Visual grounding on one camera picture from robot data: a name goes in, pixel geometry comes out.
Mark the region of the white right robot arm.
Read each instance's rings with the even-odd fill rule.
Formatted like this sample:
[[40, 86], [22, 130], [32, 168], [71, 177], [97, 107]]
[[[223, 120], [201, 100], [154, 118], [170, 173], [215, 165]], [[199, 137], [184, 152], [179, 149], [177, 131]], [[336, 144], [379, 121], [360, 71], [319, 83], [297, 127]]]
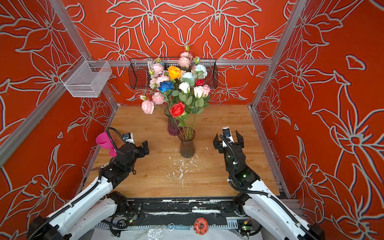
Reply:
[[325, 239], [325, 231], [318, 224], [310, 225], [289, 209], [246, 164], [244, 139], [239, 133], [236, 137], [234, 141], [230, 128], [224, 127], [213, 145], [224, 155], [227, 181], [238, 192], [234, 202], [240, 214], [256, 220], [276, 240]]

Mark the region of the white rose stem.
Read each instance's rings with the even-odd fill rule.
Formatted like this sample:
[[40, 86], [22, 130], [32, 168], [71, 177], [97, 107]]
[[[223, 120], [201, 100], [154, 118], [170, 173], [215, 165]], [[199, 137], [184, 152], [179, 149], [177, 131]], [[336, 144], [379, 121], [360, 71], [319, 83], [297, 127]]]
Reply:
[[193, 138], [197, 116], [205, 109], [205, 89], [203, 86], [191, 87], [183, 82], [179, 86], [180, 113], [176, 117], [179, 127], [182, 128], [182, 140], [189, 141]]

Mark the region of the pink peony stem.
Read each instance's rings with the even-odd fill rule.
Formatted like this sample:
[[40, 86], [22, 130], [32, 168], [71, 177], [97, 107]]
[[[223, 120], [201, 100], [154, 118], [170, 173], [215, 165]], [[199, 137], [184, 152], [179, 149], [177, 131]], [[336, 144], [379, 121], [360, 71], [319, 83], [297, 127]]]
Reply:
[[148, 73], [150, 75], [149, 86], [152, 90], [154, 90], [158, 85], [157, 78], [162, 76], [165, 71], [164, 63], [160, 58], [156, 58], [155, 60], [149, 60], [148, 70]]
[[149, 94], [140, 96], [140, 100], [142, 100], [141, 108], [146, 115], [151, 115], [155, 108], [160, 108], [160, 105], [166, 102], [165, 94], [160, 91], [161, 83], [170, 83], [170, 78], [160, 75], [151, 79], [149, 86], [152, 91]]
[[192, 64], [193, 55], [190, 52], [189, 45], [185, 45], [184, 48], [185, 51], [180, 54], [178, 64], [181, 68], [188, 69]]

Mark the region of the brown ribbed glass vase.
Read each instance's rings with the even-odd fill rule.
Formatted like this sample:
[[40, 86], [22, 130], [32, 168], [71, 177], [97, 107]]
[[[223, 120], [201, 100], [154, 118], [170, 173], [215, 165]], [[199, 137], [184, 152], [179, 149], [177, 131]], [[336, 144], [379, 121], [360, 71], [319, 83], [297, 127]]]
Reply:
[[180, 154], [183, 158], [189, 159], [195, 155], [196, 149], [194, 139], [196, 132], [190, 127], [183, 127], [178, 133], [178, 138], [181, 141]]

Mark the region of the red rose stem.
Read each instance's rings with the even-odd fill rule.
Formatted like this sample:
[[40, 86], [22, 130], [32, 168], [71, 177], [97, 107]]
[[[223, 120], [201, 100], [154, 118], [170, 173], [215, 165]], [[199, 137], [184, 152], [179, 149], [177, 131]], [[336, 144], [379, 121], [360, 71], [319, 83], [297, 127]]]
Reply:
[[196, 81], [196, 83], [195, 83], [195, 85], [196, 85], [197, 87], [199, 87], [199, 86], [203, 86], [204, 84], [205, 84], [204, 79], [197, 79], [197, 81]]
[[186, 106], [183, 102], [177, 103], [170, 109], [170, 114], [177, 120], [178, 117], [185, 113], [185, 108]]

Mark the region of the purple ribbed glass vase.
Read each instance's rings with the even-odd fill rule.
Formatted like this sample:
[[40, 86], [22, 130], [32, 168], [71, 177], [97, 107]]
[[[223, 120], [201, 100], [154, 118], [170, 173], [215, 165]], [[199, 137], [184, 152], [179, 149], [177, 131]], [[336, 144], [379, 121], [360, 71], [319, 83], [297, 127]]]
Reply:
[[168, 117], [168, 133], [171, 136], [177, 136], [179, 134], [179, 122], [169, 113], [169, 111], [165, 111], [165, 115]]

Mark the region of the pink rose stem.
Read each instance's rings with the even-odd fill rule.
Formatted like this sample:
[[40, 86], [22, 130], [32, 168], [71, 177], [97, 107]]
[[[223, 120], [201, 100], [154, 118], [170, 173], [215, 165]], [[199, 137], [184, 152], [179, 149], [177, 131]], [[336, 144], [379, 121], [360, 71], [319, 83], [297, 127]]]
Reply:
[[202, 114], [204, 109], [210, 105], [208, 103], [211, 96], [210, 91], [211, 88], [208, 85], [194, 87], [194, 129], [196, 125], [197, 116]]

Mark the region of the small pink white spray stem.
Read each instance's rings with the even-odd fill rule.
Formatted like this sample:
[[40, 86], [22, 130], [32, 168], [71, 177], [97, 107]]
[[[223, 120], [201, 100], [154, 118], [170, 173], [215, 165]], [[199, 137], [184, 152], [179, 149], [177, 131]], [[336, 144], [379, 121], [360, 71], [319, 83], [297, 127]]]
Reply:
[[194, 57], [188, 69], [182, 68], [181, 82], [186, 82], [190, 87], [196, 87], [197, 79], [205, 79], [208, 76], [207, 67], [201, 63], [200, 57]]

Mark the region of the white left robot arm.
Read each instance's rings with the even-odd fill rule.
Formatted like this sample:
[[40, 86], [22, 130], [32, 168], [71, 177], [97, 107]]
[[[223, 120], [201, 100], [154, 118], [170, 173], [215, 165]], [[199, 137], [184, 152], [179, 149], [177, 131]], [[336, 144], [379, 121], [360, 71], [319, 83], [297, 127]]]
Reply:
[[126, 143], [117, 156], [99, 170], [98, 176], [82, 192], [46, 218], [38, 216], [29, 226], [29, 240], [77, 240], [91, 228], [114, 214], [125, 215], [127, 199], [115, 188], [135, 174], [137, 159], [149, 155], [148, 142], [141, 146]]

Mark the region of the orange rose stem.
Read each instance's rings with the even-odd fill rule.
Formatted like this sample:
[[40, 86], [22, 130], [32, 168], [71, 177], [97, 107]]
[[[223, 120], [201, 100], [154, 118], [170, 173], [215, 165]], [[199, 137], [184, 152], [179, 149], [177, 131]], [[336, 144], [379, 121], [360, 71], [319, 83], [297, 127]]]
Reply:
[[172, 80], [179, 79], [182, 76], [182, 71], [175, 66], [168, 67], [168, 75]]

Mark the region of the blue flower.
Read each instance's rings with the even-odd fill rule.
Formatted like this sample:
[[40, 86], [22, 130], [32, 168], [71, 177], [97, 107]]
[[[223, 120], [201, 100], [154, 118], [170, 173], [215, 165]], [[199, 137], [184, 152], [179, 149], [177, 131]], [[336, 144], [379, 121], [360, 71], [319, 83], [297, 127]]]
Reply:
[[174, 91], [174, 84], [172, 81], [164, 81], [160, 83], [159, 86], [159, 92], [164, 98], [164, 102], [161, 104], [162, 107], [165, 109], [165, 114], [174, 121], [174, 117], [171, 115], [171, 108], [174, 105], [173, 103], [173, 95], [172, 92]]

